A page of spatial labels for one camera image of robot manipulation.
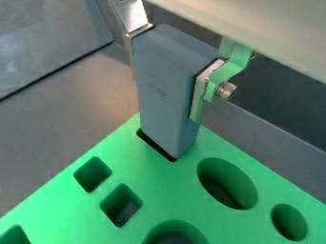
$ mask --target green foam insert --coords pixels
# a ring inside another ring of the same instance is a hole
[[[4,215],[0,243],[139,244],[165,233],[195,244],[326,243],[326,206],[223,138],[200,127],[172,163],[139,128],[137,114]],[[205,180],[236,207],[211,196]]]

